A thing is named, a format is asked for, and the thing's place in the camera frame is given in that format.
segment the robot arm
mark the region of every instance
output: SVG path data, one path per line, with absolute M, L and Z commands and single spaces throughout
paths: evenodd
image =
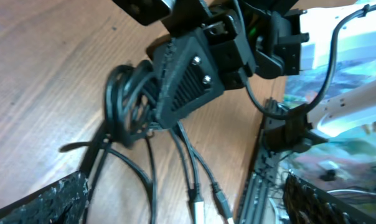
M 76 173 L 77 179 L 74 178 L 78 180 L 77 185 L 80 188 L 77 190 L 83 192 L 84 201 L 76 207 L 73 207 L 74 204 L 70 203 L 70 200 L 66 201 L 67 205 L 55 205 L 58 209 L 57 213 L 41 211 L 46 212 L 47 216 L 39 217 L 43 221 L 38 222 L 52 223 L 54 218 L 59 219 L 59 214 L 74 215 L 76 219 L 80 219 L 84 210 L 83 223 L 85 223 L 88 204 L 91 202 L 106 155 L 113 154 L 125 161 L 143 181 L 151 207 L 149 222 L 154 223 L 156 171 L 153 158 L 151 159 L 153 179 L 150 181 L 136 164 L 112 150 L 110 146 L 115 142 L 130 147 L 136 140 L 145 138 L 149 156 L 152 157 L 149 130 L 168 129 L 177 148 L 181 148 L 178 140 L 181 139 L 190 155 L 194 174 L 192 187 L 187 172 L 186 179 L 194 223 L 204 222 L 199 176 L 195 177 L 196 160 L 202 164 L 212 181 L 214 201 L 219 214 L 226 222 L 232 223 L 228 201 L 217 181 L 212 178 L 210 169 L 190 144 L 184 128 L 179 125 L 180 119 L 219 97 L 226 90 L 246 87 L 248 92 L 251 92 L 248 78 L 254 73 L 272 79 L 284 75 L 297 75 L 300 70 L 325 64 L 329 52 L 325 46 L 329 45 L 328 38 L 334 25 L 324 27 L 322 33 L 317 33 L 320 27 L 311 29 L 309 24 L 313 26 L 313 22 L 317 21 L 314 20 L 317 17 L 316 12 L 323 9 L 311 9 L 307 13 L 299 10 L 289 11 L 297 0 L 241 0 L 239 2 L 227 0 L 210 7 L 207 7 L 203 0 L 113 1 L 142 25 L 161 20 L 170 35 L 148 47 L 151 61 L 143 60 L 135 68 L 120 65 L 111 71 L 104 92 L 104 121 L 95 137 L 89 142 L 80 170 Z M 358 17 L 363 12 L 355 13 L 359 13 L 354 15 Z M 339 44 L 338 48 L 338 54 L 343 55 L 340 56 L 341 60 L 356 57 L 352 54 L 353 50 L 359 57 L 362 57 L 361 55 L 376 57 L 376 53 L 373 54 L 369 50 L 376 49 L 376 37 L 374 37 L 376 28 L 368 27 L 368 23 L 371 22 L 361 21 L 364 19 L 367 17 L 355 20 L 361 22 L 356 25 L 362 26 L 360 29 L 352 30 L 353 23 L 350 23 L 346 30 L 352 31 L 339 36 L 342 39 L 342 45 Z M 270 154 L 269 149 L 280 152 L 292 150 L 292 146 L 296 145 L 304 146 L 297 147 L 297 151 L 305 151 L 312 144 L 327 141 L 310 132 L 312 129 L 310 124 L 324 134 L 333 136 L 354 125 L 348 123 L 344 128 L 340 127 L 343 122 L 347 122 L 347 119 L 354 118 L 356 124 L 359 124 L 365 122 L 364 114 L 372 114 L 370 117 L 376 118 L 375 93 L 376 82 L 331 99 L 326 105 L 320 104 L 309 114 L 307 112 L 310 108 L 306 105 L 289 110 L 287 116 L 285 111 L 281 112 L 277 106 L 274 106 L 275 113 L 279 113 L 277 115 L 279 120 L 275 123 L 281 126 L 273 126 L 271 130 L 265 131 L 266 154 Z M 344 98 L 344 106 L 341 106 L 341 98 Z M 262 108 L 258 102 L 255 105 L 259 110 Z M 269 117 L 267 119 L 271 119 L 264 108 L 261 111 Z M 103 154 L 98 167 L 94 167 L 100 151 Z M 36 204 L 40 201 L 40 195 L 35 194 L 34 198 L 24 199 L 20 203 L 13 204 L 5 212 L 3 210 L 0 219 L 12 216 L 15 208 L 21 208 L 23 213 L 18 214 L 26 216 L 24 205 L 29 203 L 28 199 L 29 202 L 32 199 Z M 255 215 L 260 217 L 261 213 L 256 212 L 253 216 Z
M 314 8 L 300 16 L 301 32 L 309 33 L 309 41 L 301 44 L 301 71 L 328 64 L 333 29 L 364 6 Z M 376 11 L 348 22 L 339 33 L 337 62 L 362 58 L 376 58 Z M 376 121 L 376 80 L 323 101 L 308 113 L 311 131 L 324 138 L 336 137 L 373 121 Z
M 376 80 L 323 101 L 308 113 L 313 133 L 324 138 L 376 121 Z
M 364 6 L 314 8 L 300 16 L 301 32 L 309 33 L 309 41 L 301 44 L 302 71 L 328 64 L 334 28 L 343 18 Z M 339 32 L 337 62 L 363 58 L 376 58 L 376 11 L 349 21 Z

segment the white cable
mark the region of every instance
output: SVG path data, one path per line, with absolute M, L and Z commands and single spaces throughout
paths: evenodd
M 367 195 L 374 195 L 376 196 L 376 193 L 373 192 L 366 192 L 363 190 L 351 190 L 351 189 L 339 189 L 339 190 L 328 190 L 328 193 L 336 193 L 336 192 L 352 192 L 352 193 L 360 193 L 360 194 L 367 194 Z
M 280 212 L 277 209 L 274 200 L 272 198 L 270 198 L 270 197 L 268 198 L 268 200 L 270 200 L 271 206 L 273 207 L 273 210 L 274 210 L 275 224 L 280 224 Z

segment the white plastic arm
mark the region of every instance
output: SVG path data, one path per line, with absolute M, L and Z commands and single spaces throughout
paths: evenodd
M 307 118 L 311 131 L 324 138 L 376 121 L 376 80 L 321 102 Z
M 308 9 L 300 16 L 301 33 L 309 33 L 309 41 L 301 44 L 300 70 L 327 65 L 332 32 L 345 16 L 362 9 L 364 4 L 334 8 Z M 376 11 L 349 21 L 339 32 L 337 61 L 376 58 Z

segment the usb connector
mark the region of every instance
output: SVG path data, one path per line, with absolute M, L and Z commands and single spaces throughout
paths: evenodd
M 188 192 L 189 195 L 189 210 L 194 224 L 205 224 L 205 203 L 200 194 L 200 184 L 195 184 L 195 187 Z
M 215 206 L 217 207 L 217 211 L 228 224 L 233 224 L 232 212 L 225 194 L 220 189 L 218 183 L 212 184 L 212 188 L 213 200 Z

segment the vent grille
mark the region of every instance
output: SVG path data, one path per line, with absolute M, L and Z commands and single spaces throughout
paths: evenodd
M 205 86 L 202 84 L 203 77 L 203 71 L 199 67 L 194 65 L 187 67 L 174 95 L 171 111 L 182 108 L 205 93 Z

